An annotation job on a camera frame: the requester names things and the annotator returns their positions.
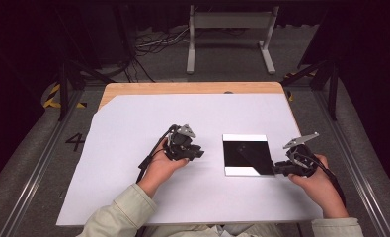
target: person's left hand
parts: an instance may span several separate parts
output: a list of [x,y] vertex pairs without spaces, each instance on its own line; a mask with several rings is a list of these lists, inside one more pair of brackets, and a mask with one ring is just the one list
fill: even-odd
[[187,158],[178,161],[170,160],[162,150],[166,141],[167,138],[164,138],[157,146],[154,151],[155,155],[145,172],[145,176],[138,182],[138,186],[151,198],[154,197],[158,187],[166,182],[177,169],[189,163],[189,159]]

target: gray floor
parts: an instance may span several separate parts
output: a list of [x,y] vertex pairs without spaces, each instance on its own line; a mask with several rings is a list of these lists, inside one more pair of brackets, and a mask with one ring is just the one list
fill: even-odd
[[[311,40],[316,27],[275,29],[270,46],[276,75],[269,75],[257,46],[260,33],[247,31],[239,37],[220,32],[206,32],[196,39],[195,74],[186,73],[187,48],[185,42],[170,46],[158,54],[138,57],[151,77],[158,81],[199,82],[199,81],[281,81],[288,72],[297,71],[296,66],[306,46]],[[133,69],[129,73],[133,79],[148,81],[140,68],[135,76]],[[115,77],[117,81],[127,81],[123,74]],[[337,115],[338,121],[327,119],[325,107],[321,106],[319,96],[326,98],[326,93],[317,94],[306,87],[307,80],[302,80],[286,89],[293,94],[290,102],[293,114],[302,134],[318,131],[321,137],[308,145],[316,153],[329,157],[330,168],[337,174],[345,191],[350,214],[359,219],[365,236],[390,236],[390,181],[384,173],[373,148],[358,119],[350,98],[340,85]],[[80,227],[61,228],[55,226],[63,198],[79,161],[82,145],[74,152],[74,144],[65,141],[76,133],[82,133],[85,139],[90,128],[92,115],[97,110],[103,95],[103,86],[89,82],[79,99],[88,103],[86,109],[75,109],[49,157],[44,176],[34,190],[34,198],[27,203],[27,208],[11,232],[15,236],[74,236]],[[51,140],[52,132],[59,125],[59,109],[48,108],[45,114],[18,147],[12,159],[0,175],[0,232],[16,201],[22,194],[45,145]],[[354,170],[348,166],[348,156],[336,137],[335,127],[339,127],[363,180],[370,186],[370,196],[378,206],[369,206],[364,189],[351,175]],[[385,219],[387,225],[379,227],[377,218]],[[304,236],[312,236],[310,223],[300,223]],[[296,225],[279,225],[285,236],[299,236]]]

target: table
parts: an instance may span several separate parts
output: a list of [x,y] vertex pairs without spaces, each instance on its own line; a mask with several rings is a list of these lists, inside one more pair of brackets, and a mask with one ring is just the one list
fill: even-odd
[[223,134],[265,134],[273,161],[287,159],[282,146],[300,134],[278,83],[125,83],[106,88],[57,225],[83,225],[97,208],[110,204],[135,182],[137,166],[164,129],[185,121],[205,154],[161,187],[154,197],[158,210],[148,225],[322,216],[320,207],[282,175],[224,174]]

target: white paper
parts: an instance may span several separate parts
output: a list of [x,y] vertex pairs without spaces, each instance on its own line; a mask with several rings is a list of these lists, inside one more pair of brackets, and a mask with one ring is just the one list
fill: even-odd
[[298,221],[320,208],[286,177],[226,177],[222,134],[265,134],[274,162],[300,136],[284,94],[117,96],[93,117],[57,225],[84,225],[133,184],[137,168],[172,125],[188,124],[204,154],[160,187],[147,224]]

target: person's right hand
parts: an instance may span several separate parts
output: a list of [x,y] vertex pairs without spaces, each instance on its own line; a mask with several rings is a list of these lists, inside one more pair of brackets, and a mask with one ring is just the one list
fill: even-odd
[[[323,155],[315,154],[315,156],[328,169],[327,158]],[[318,168],[309,178],[290,174],[289,179],[294,184],[302,187],[306,194],[322,208],[324,218],[349,217],[339,193],[321,168]]]

